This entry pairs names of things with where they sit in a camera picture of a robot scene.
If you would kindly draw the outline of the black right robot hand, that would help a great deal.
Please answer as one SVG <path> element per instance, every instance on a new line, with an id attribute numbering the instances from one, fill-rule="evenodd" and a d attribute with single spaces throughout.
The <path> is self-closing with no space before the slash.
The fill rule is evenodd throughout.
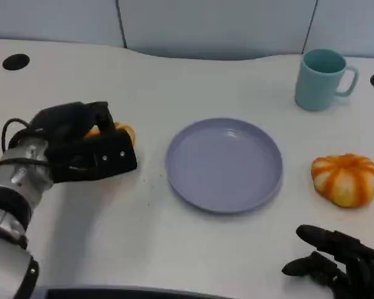
<path id="1" fill-rule="evenodd" d="M 300 225 L 296 234 L 316 250 L 287 263 L 284 275 L 309 276 L 331 289 L 334 298 L 374 298 L 374 249 L 352 236 L 314 225 Z"/>

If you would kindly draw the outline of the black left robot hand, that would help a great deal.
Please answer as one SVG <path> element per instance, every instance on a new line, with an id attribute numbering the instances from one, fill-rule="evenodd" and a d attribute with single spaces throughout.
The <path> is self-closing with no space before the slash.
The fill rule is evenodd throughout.
<path id="1" fill-rule="evenodd" d="M 72 102 L 41 110 L 28 128 L 50 145 L 80 140 L 94 127 L 107 133 L 115 130 L 107 102 Z"/>

